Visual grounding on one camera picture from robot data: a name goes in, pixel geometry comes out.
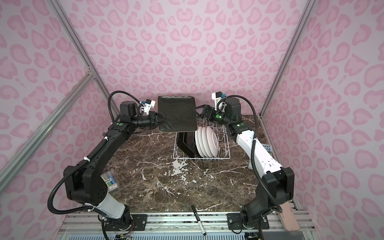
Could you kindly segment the floral square plate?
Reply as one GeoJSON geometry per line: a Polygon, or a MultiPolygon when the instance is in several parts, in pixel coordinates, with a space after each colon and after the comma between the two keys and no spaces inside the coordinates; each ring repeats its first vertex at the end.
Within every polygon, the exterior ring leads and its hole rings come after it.
{"type": "Polygon", "coordinates": [[[197,158],[200,156],[195,143],[194,132],[184,132],[181,149],[189,158],[197,158]]]}

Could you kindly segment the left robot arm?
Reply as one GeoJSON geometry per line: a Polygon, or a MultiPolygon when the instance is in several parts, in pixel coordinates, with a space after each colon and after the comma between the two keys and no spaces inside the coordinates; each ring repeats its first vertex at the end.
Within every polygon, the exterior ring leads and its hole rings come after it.
{"type": "Polygon", "coordinates": [[[143,106],[134,101],[121,103],[121,113],[112,119],[101,142],[80,163],[64,170],[63,184],[68,199],[82,204],[72,212],[94,211],[101,215],[104,224],[113,224],[115,228],[123,229],[131,226],[129,207],[111,196],[102,173],[118,148],[127,142],[137,129],[154,129],[167,120],[166,114],[151,110],[140,114],[139,110],[148,105],[148,102],[143,106]]]}

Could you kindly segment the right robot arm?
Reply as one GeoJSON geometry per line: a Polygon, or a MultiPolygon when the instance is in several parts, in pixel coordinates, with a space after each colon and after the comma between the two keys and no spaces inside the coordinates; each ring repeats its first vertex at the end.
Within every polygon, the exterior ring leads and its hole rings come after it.
{"type": "Polygon", "coordinates": [[[244,205],[240,212],[242,224],[247,228],[260,227],[272,212],[283,213],[283,204],[294,197],[295,174],[284,168],[264,148],[257,138],[258,126],[243,120],[241,100],[251,102],[239,95],[226,96],[213,93],[215,105],[202,105],[199,117],[226,127],[227,136],[233,139],[250,158],[252,170],[258,180],[255,198],[244,205]]]}

